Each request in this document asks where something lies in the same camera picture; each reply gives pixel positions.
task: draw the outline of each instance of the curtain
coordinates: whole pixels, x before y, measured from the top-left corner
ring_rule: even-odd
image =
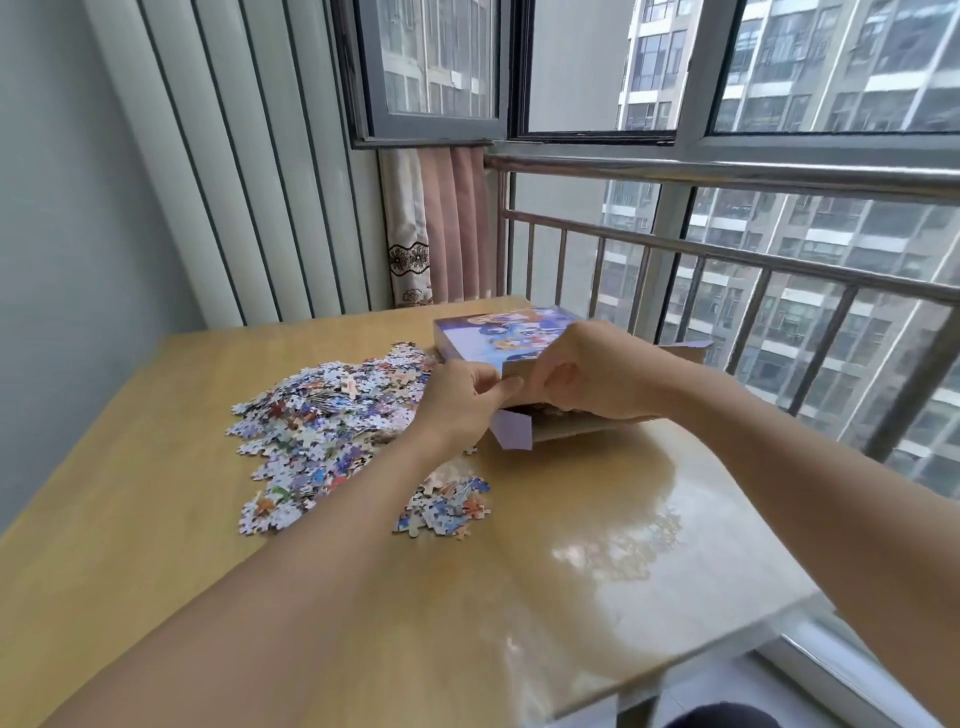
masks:
[[[489,298],[494,274],[482,147],[380,152],[394,305]]]

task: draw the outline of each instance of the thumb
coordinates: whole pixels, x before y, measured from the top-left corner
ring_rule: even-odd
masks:
[[[524,381],[522,377],[511,376],[508,379],[500,379],[493,387],[488,389],[482,395],[481,399],[486,402],[491,409],[499,409],[515,394],[523,389]]]

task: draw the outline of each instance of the floor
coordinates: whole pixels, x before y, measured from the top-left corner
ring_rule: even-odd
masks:
[[[776,718],[782,728],[843,728],[846,725],[763,658],[751,654],[668,688],[661,694],[647,728],[663,728],[697,706],[722,701],[753,705]]]

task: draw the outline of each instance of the pile of puzzle pieces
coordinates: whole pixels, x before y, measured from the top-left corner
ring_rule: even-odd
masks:
[[[238,452],[267,458],[254,480],[266,487],[243,507],[240,532],[286,528],[363,468],[409,425],[433,360],[409,343],[382,359],[321,364],[289,376],[232,411],[227,430],[247,440]],[[462,539],[468,522],[490,510],[479,500],[490,485],[478,477],[443,482],[432,473],[396,523],[416,537],[421,528]]]

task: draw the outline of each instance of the metal railing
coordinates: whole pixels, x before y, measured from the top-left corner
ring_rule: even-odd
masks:
[[[746,312],[733,341],[725,370],[734,375],[757,314],[774,273],[796,274],[828,280],[843,286],[839,302],[830,316],[823,336],[806,367],[800,385],[787,412],[796,416],[820,372],[830,347],[850,312],[861,289],[905,296],[948,306],[950,313],[933,337],[923,356],[909,375],[890,409],[877,425],[863,452],[884,462],[903,438],[926,402],[946,377],[960,354],[960,288],[941,283],[870,273],[826,263],[741,251],[709,243],[693,242],[643,232],[622,231],[600,225],[579,223],[546,215],[512,209],[507,206],[507,173],[564,175],[595,179],[637,180],[644,182],[681,182],[695,186],[718,186],[782,193],[828,194],[896,198],[914,202],[942,204],[960,202],[960,175],[928,170],[886,168],[841,168],[826,166],[791,166],[762,164],[701,164],[679,161],[607,159],[607,158],[541,158],[488,154],[488,168],[497,171],[497,293],[511,293],[513,282],[514,223],[527,223],[530,229],[527,244],[526,298],[533,288],[533,261],[537,226],[560,231],[560,250],[554,301],[559,304],[564,285],[566,241],[570,232],[597,238],[597,255],[590,286],[588,316],[596,313],[600,293],[604,252],[608,240],[643,246],[637,274],[636,290],[630,309],[628,330],[636,330],[640,300],[647,281],[651,251],[663,250],[697,256],[690,279],[684,310],[677,330],[677,341],[683,341],[693,313],[697,289],[710,260],[738,263],[758,268],[760,273]]]

